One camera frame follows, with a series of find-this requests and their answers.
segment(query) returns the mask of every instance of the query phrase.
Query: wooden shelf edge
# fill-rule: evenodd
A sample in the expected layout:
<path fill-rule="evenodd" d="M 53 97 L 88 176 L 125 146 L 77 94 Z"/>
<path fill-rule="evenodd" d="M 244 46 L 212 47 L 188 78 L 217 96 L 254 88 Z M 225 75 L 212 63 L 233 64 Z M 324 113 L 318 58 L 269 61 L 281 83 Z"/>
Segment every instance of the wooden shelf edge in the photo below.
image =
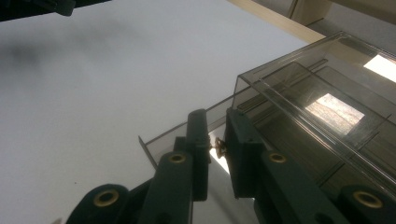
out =
<path fill-rule="evenodd" d="M 228 0 L 234 5 L 244 9 L 245 11 L 265 20 L 274 26 L 284 30 L 285 32 L 296 36 L 306 43 L 313 43 L 321 38 L 325 37 L 296 21 L 292 21 L 273 10 L 263 7 L 262 5 L 255 3 L 251 0 Z"/>

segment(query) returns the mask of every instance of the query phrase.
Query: brass screw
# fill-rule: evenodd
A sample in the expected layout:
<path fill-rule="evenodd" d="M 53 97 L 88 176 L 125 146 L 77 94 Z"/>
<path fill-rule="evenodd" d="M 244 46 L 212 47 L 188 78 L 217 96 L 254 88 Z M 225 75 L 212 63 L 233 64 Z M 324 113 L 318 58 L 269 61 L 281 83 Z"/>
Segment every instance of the brass screw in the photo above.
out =
<path fill-rule="evenodd" d="M 98 207 L 106 207 L 116 202 L 119 197 L 120 195 L 116 190 L 106 189 L 95 195 L 93 204 Z"/>
<path fill-rule="evenodd" d="M 362 191 L 362 190 L 355 191 L 353 192 L 353 197 L 359 203 L 370 208 L 381 208 L 384 205 L 382 204 L 382 201 L 379 198 L 377 198 L 374 194 L 371 194 L 366 191 Z"/>

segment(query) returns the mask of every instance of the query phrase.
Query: clear acrylic container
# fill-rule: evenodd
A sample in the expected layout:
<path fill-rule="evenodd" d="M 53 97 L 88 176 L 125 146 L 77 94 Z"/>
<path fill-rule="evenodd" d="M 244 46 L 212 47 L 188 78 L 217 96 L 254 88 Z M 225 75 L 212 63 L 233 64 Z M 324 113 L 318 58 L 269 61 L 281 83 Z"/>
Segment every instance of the clear acrylic container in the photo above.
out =
<path fill-rule="evenodd" d="M 339 33 L 252 69 L 238 76 L 233 96 L 206 110 L 212 145 L 232 107 L 248 115 L 269 149 L 287 152 L 329 194 L 360 184 L 396 201 L 395 58 Z M 186 127 L 142 142 L 154 166 Z M 216 197 L 209 200 L 233 220 L 257 223 L 252 201 L 233 200 L 227 173 L 213 163 L 209 196 Z"/>

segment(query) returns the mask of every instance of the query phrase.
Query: white surface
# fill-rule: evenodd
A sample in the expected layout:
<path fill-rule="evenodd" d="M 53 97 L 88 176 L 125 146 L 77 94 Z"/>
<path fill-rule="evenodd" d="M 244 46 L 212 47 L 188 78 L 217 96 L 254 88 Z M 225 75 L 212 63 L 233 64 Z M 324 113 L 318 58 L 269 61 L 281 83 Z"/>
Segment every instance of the white surface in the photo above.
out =
<path fill-rule="evenodd" d="M 132 189 L 138 144 L 304 43 L 225 0 L 118 0 L 0 23 L 0 223 L 65 222 L 89 190 Z"/>

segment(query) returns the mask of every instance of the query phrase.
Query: small screw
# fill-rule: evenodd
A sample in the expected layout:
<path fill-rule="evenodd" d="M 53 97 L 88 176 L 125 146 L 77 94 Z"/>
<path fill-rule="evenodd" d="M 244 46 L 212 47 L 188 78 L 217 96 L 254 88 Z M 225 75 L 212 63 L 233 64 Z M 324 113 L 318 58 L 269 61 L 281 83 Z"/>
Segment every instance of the small screw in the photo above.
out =
<path fill-rule="evenodd" d="M 225 146 L 225 142 L 219 138 L 216 138 L 215 140 L 215 149 L 219 159 L 223 157 L 227 152 L 227 147 Z"/>

